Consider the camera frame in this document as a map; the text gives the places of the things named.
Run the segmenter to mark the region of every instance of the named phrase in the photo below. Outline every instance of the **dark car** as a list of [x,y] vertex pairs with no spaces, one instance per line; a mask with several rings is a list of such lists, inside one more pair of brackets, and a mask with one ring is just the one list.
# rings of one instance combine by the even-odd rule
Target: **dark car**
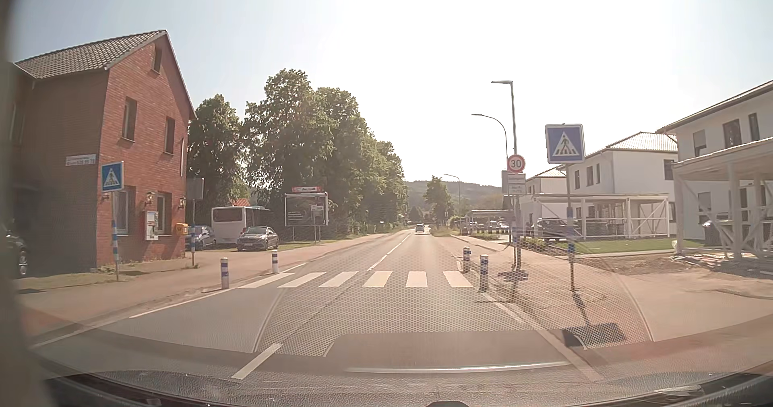
[[250,226],[237,238],[237,252],[279,248],[279,235],[268,226]]
[[28,272],[27,244],[24,243],[22,237],[5,224],[2,225],[2,232],[5,234],[5,244],[7,245],[8,253],[12,255],[12,260],[15,261],[13,274],[14,276],[24,277]]

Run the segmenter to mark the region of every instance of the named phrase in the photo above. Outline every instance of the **hill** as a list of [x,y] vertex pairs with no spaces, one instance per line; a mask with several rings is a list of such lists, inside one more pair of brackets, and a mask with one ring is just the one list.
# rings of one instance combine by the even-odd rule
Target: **hill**
[[[426,180],[406,182],[408,187],[408,206],[418,206],[429,211],[430,206],[424,203],[422,195],[427,190]],[[459,187],[456,182],[446,182],[454,205],[457,204]],[[502,209],[502,188],[493,185],[478,185],[469,182],[461,183],[462,207],[465,209]]]

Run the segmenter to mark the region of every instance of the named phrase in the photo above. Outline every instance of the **red brick house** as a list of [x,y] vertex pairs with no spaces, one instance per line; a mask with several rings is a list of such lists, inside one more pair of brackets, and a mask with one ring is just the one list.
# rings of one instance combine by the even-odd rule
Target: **red brick house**
[[[34,56],[18,67],[12,127],[14,217],[31,269],[112,263],[111,204],[122,260],[184,253],[186,142],[193,106],[166,31]],[[101,193],[100,164],[124,161],[125,190]],[[145,211],[159,212],[158,241]]]

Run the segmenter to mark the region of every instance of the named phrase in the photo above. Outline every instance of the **windshield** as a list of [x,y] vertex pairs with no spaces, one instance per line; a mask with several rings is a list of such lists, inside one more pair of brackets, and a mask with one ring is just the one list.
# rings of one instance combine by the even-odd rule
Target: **windshield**
[[29,375],[541,407],[773,361],[773,0],[6,7]]
[[244,233],[245,234],[261,234],[262,235],[262,234],[266,233],[266,228],[262,227],[262,226],[248,227]]

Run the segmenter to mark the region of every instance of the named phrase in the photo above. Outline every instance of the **dirt ground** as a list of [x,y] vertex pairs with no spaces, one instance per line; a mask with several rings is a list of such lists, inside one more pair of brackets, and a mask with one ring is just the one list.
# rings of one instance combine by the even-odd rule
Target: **dirt ground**
[[692,265],[671,260],[670,254],[638,254],[608,258],[578,258],[577,263],[624,275],[681,273]]

